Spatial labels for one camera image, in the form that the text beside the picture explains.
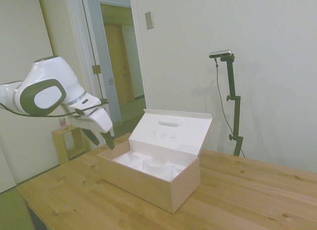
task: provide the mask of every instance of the open box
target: open box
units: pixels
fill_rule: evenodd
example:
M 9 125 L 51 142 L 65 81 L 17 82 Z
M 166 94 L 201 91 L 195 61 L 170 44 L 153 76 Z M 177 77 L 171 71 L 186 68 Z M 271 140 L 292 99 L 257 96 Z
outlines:
M 98 154 L 106 181 L 174 213 L 200 185 L 210 114 L 148 110 L 129 141 Z

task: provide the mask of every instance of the box handle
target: box handle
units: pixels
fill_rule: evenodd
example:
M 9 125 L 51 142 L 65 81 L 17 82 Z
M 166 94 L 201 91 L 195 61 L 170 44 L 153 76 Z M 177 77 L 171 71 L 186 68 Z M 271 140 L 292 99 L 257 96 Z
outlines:
M 177 119 L 177 118 L 166 118 L 166 117 L 160 118 L 158 123 L 160 125 L 171 126 L 171 127 L 180 127 L 183 124 L 183 122 L 180 119 Z

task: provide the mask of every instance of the door hinge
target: door hinge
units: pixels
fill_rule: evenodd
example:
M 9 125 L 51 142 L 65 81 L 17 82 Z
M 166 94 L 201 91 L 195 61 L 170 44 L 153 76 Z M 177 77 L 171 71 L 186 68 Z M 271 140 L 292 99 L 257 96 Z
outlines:
M 93 65 L 92 67 L 93 67 L 94 74 L 100 74 L 101 73 L 100 65 Z

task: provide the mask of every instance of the wooden stool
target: wooden stool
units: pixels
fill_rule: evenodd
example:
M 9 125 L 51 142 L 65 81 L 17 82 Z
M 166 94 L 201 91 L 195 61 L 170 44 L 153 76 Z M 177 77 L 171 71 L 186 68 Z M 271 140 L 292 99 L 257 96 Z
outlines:
M 75 146 L 69 150 L 67 150 L 66 148 L 65 140 L 63 137 L 63 134 L 67 132 L 71 132 L 75 144 Z M 82 132 L 78 127 L 70 125 L 65 130 L 58 129 L 52 131 L 52 136 L 58 154 L 59 162 L 61 164 L 68 162 L 71 159 L 80 156 L 81 154 L 84 154 L 86 151 L 84 140 L 82 137 Z

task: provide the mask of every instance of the green carpet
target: green carpet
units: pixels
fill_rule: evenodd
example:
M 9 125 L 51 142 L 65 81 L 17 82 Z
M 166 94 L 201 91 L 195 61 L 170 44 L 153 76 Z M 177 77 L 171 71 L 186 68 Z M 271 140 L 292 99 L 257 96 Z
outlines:
M 123 123 L 122 125 L 113 127 L 115 138 L 121 137 L 127 133 L 132 133 L 144 114 L 143 109 L 146 109 L 144 98 L 120 105 Z
M 16 188 L 0 193 L 0 230 L 35 230 L 28 207 Z

